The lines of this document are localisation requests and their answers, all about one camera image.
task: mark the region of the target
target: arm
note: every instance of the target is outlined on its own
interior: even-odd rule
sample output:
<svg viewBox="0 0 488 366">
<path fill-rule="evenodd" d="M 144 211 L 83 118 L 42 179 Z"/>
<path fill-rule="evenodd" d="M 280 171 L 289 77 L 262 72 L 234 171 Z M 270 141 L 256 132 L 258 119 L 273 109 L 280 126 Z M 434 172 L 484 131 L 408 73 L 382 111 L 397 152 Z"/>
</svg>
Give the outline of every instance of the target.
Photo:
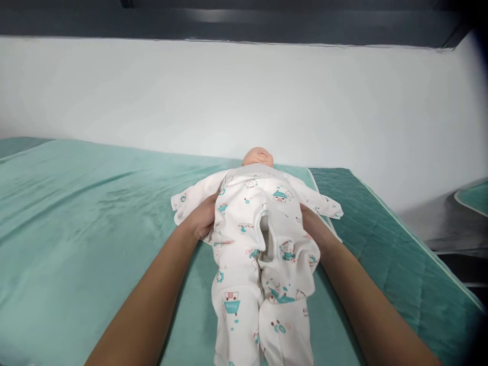
<svg viewBox="0 0 488 366">
<path fill-rule="evenodd" d="M 309 209 L 317 212 L 319 215 L 324 215 L 332 219 L 339 219 L 344 215 L 341 205 L 332 198 L 310 189 L 303 180 L 293 175 L 287 173 L 283 173 L 283 175 L 288 179 L 298 194 L 300 202 Z"/>
<path fill-rule="evenodd" d="M 183 192 L 171 197 L 171 207 L 173 207 L 173 211 L 178 211 L 174 216 L 175 223 L 181 224 L 205 198 L 217 192 L 229 171 L 224 170 L 209 175 L 194 186 L 188 187 Z"/>
<path fill-rule="evenodd" d="M 213 226 L 217 195 L 208 197 L 173 231 L 85 366 L 156 364 L 193 250 Z"/>
<path fill-rule="evenodd" d="M 302 205 L 303 225 L 320 249 L 320 263 L 371 365 L 440 365 L 403 320 L 353 254 L 310 209 Z"/>
</svg>

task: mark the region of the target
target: white wall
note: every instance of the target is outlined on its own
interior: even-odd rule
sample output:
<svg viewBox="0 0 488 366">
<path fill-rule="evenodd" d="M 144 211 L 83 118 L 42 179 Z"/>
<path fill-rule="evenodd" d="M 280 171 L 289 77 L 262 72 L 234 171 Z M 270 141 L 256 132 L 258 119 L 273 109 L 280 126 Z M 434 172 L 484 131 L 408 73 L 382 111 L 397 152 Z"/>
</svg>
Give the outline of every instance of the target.
<svg viewBox="0 0 488 366">
<path fill-rule="evenodd" d="M 0 38 L 0 137 L 347 167 L 397 212 L 488 175 L 473 38 L 455 51 Z"/>
</svg>

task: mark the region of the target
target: person's left hand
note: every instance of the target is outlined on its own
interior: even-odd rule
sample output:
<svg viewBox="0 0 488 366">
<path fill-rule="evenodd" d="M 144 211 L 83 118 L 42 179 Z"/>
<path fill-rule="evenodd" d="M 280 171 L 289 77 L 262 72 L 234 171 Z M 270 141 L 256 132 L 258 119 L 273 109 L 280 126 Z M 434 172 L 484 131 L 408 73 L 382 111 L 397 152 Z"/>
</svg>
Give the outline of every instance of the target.
<svg viewBox="0 0 488 366">
<path fill-rule="evenodd" d="M 219 193 L 216 192 L 207 197 L 184 221 L 198 240 L 208 234 L 214 226 L 215 201 L 218 196 Z"/>
</svg>

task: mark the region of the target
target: hand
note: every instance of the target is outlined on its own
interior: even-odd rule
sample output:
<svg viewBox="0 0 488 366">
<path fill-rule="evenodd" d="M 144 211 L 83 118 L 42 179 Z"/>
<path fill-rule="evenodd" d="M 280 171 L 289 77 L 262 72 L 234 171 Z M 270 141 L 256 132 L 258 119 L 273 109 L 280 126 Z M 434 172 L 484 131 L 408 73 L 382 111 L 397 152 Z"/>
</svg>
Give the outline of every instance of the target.
<svg viewBox="0 0 488 366">
<path fill-rule="evenodd" d="M 331 230 L 325 225 L 320 217 L 307 206 L 300 204 L 303 228 L 314 239 L 320 250 L 320 255 L 324 256 L 330 249 L 342 243 L 332 234 Z"/>
<path fill-rule="evenodd" d="M 208 196 L 205 201 L 192 211 L 192 213 L 183 221 L 189 230 L 200 240 L 210 232 L 215 221 L 215 201 L 219 193 Z"/>
</svg>

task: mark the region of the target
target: person's right hand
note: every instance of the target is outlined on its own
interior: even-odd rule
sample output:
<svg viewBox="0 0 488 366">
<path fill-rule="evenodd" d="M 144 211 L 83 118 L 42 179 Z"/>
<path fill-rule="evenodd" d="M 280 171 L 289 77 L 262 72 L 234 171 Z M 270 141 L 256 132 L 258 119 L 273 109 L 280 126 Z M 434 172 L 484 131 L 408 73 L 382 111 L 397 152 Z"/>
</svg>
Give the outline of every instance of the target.
<svg viewBox="0 0 488 366">
<path fill-rule="evenodd" d="M 300 209 L 303 216 L 303 228 L 317 243 L 321 256 L 324 256 L 334 246 L 342 245 L 315 212 L 303 204 L 300 204 Z"/>
</svg>

